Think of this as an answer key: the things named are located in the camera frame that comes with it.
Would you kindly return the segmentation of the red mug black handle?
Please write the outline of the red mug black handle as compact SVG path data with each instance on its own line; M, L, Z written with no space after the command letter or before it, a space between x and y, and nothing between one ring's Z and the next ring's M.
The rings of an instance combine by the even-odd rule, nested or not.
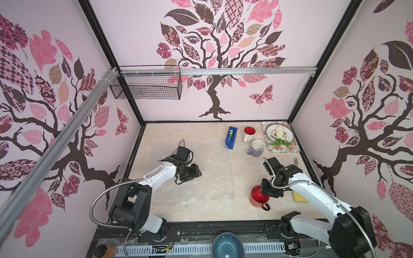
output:
M269 211L271 209L270 205L268 204L269 199L269 195L262 193L261 186L255 186L252 188L249 200L254 207L259 207L265 211Z

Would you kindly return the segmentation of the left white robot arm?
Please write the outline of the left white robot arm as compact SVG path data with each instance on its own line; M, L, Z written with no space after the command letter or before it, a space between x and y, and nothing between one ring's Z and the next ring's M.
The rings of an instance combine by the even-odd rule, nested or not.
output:
M176 184L182 184L202 176L198 165L192 163L193 157L191 150L180 146L174 154L158 161L159 166L142 181L133 183L127 180L128 184L120 186L117 191L109 212L110 221L129 230L164 237L166 219L150 213L152 194L172 178Z

